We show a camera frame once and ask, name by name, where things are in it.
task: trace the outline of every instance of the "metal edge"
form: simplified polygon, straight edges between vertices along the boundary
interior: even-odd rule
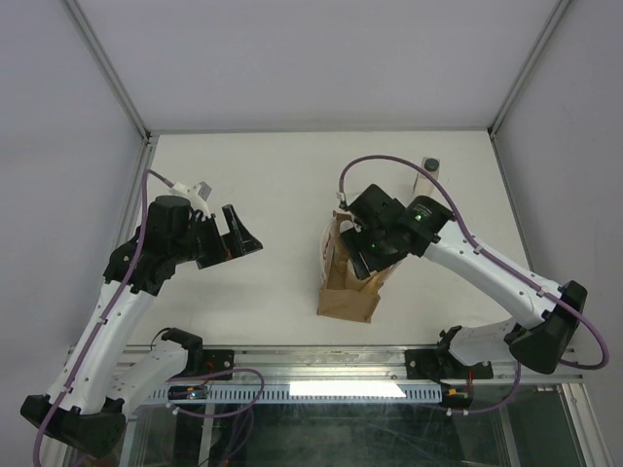
[[[269,383],[282,383],[292,379],[359,378],[391,380],[413,383],[407,379],[404,346],[228,346],[236,353],[237,367],[252,367],[264,374]],[[148,345],[129,345],[122,355],[117,371],[122,372],[138,362],[149,352]],[[573,352],[566,358],[572,360]],[[507,385],[515,378],[514,362],[494,362],[494,378],[474,381],[478,385]],[[245,382],[246,377],[236,375],[232,380]],[[462,383],[462,380],[449,380]],[[522,384],[558,384],[583,382],[582,374],[568,367],[559,367],[553,375],[541,375],[524,369]]]
[[[498,412],[502,436],[504,438],[504,443],[506,444],[506,454],[508,455],[509,465],[510,467],[521,467],[522,463],[519,458],[519,452],[517,451],[517,443],[515,442],[515,435],[513,433],[513,426],[510,422],[508,408],[502,407]]]
[[[149,138],[149,130],[145,125],[142,117],[138,113],[136,106],[132,102],[132,99],[129,97],[128,91],[124,86],[124,83],[121,81],[117,70],[113,66],[108,54],[104,50],[101,42],[97,38],[95,31],[87,15],[84,10],[80,6],[78,0],[60,0],[60,3],[65,8],[65,12],[73,22],[76,30],[80,34],[80,37],[85,42],[87,49],[92,55],[95,64],[99,68],[100,73],[108,83],[110,90],[115,94],[115,97],[119,101],[120,105],[124,109],[124,112],[128,116],[129,120],[132,122],[138,134],[140,134],[141,138],[148,139]]]
[[[406,131],[487,131],[485,126],[405,126],[399,128],[379,128],[378,126],[343,127],[343,126],[318,126],[314,128],[300,129],[154,129],[152,135],[192,135],[192,134],[242,134],[242,133],[368,133],[368,132],[406,132]]]
[[[587,467],[614,467],[585,384],[562,384],[568,415]]]
[[[550,13],[549,17],[545,21],[543,28],[536,37],[536,41],[532,45],[528,57],[522,64],[522,67],[515,78],[510,90],[504,97],[504,100],[495,114],[494,120],[490,125],[490,136],[495,139],[497,133],[502,128],[504,121],[515,106],[522,91],[526,88],[526,85],[530,81],[536,66],[543,57],[547,46],[550,44],[552,37],[562,24],[563,19],[567,16],[568,11],[575,3],[575,0],[558,0],[554,9]]]

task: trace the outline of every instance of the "white table surface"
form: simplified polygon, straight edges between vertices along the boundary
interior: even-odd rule
[[[506,319],[492,299],[428,260],[408,258],[381,290],[371,324],[316,315],[318,242],[337,208],[338,176],[354,158],[389,154],[441,162],[439,181],[470,229],[520,265],[526,257],[485,131],[193,134],[161,136],[152,167],[172,181],[213,189],[219,227],[231,203],[264,250],[209,269],[178,268],[129,343],[147,343],[174,326],[208,344],[426,344],[458,324]],[[363,162],[347,192],[376,183],[403,202],[416,172]],[[165,193],[156,180],[150,198]]]

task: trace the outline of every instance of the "black joint cover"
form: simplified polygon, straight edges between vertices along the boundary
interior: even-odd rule
[[[561,300],[582,312],[588,292],[575,281],[563,287]],[[510,353],[525,367],[551,375],[567,349],[579,322],[568,311],[556,305],[545,321],[532,329],[516,328],[504,339]]]
[[[89,415],[58,408],[50,420],[46,435],[97,459],[104,457],[124,435],[126,417],[121,413],[123,404],[122,399],[107,399],[101,412]],[[19,413],[39,428],[51,406],[49,396],[28,396]]]

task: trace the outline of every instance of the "metal frame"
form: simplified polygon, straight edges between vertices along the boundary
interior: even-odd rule
[[[231,348],[236,353],[237,367],[258,370],[268,384],[287,384],[302,379],[366,379],[391,380],[413,384],[407,379],[404,351],[414,348],[432,348],[432,345],[205,345],[205,349]],[[123,372],[149,353],[149,345],[128,345],[117,371]],[[565,358],[574,360],[573,350]],[[510,384],[515,378],[514,362],[492,363],[493,379],[478,379],[477,385]],[[464,381],[449,379],[450,384]],[[559,367],[553,375],[542,375],[529,369],[522,370],[522,384],[582,383],[582,374],[573,368]],[[232,384],[255,384],[255,377],[234,375]]]
[[[569,424],[587,467],[614,467],[585,384],[562,384]]]
[[[76,27],[78,34],[85,41],[85,45],[89,52],[91,53],[93,60],[95,60],[95,64],[99,68],[100,73],[108,83],[110,90],[115,94],[115,97],[119,101],[119,104],[126,112],[129,120],[134,125],[134,129],[140,134],[141,138],[144,140],[149,139],[149,130],[145,126],[145,122],[141,118],[138,110],[134,106],[132,99],[129,97],[128,91],[124,86],[124,83],[121,81],[117,70],[113,66],[110,58],[108,58],[108,54],[104,50],[101,42],[97,38],[87,15],[83,11],[82,7],[78,0],[60,0],[67,15],[71,19],[71,22]]]
[[[519,70],[519,74],[515,78],[513,85],[506,94],[506,97],[504,97],[504,101],[495,115],[489,130],[489,135],[492,139],[497,137],[497,133],[504,125],[506,117],[508,117],[517,103],[522,91],[530,81],[536,66],[543,57],[547,46],[550,44],[552,37],[554,37],[556,31],[558,31],[559,26],[562,24],[563,19],[567,16],[567,13],[574,3],[575,0],[558,0],[558,3],[552,10],[549,18],[545,21],[545,24],[536,37],[536,41],[534,42],[526,61],[524,61]]]

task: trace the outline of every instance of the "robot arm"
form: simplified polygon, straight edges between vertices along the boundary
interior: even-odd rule
[[[175,184],[171,192],[174,196],[157,197],[149,205],[145,226],[112,253],[99,300],[69,361],[47,393],[28,396],[20,410],[36,427],[52,412],[45,433],[95,458],[110,452],[123,436],[128,416],[164,381],[202,373],[202,338],[171,329],[140,362],[114,376],[134,328],[176,266],[195,261],[203,269],[262,249],[231,205],[223,207],[230,231],[219,234],[215,216],[207,210],[209,187],[203,182],[193,188]],[[136,267],[119,290],[137,249]],[[77,364],[73,382],[65,387]],[[60,402],[55,407],[53,401]]]
[[[478,328],[455,327],[442,333],[440,347],[462,365],[503,361],[512,357],[544,374],[551,374],[567,348],[577,320],[544,297],[549,293],[579,312],[586,289],[576,282],[565,286],[540,277],[495,253],[519,273],[540,286],[536,292],[506,269],[483,255],[465,239],[453,213],[429,197],[417,197],[407,207],[376,185],[366,189],[350,206],[356,228],[341,234],[355,273],[363,279],[409,254],[448,268],[492,297],[511,319]]]

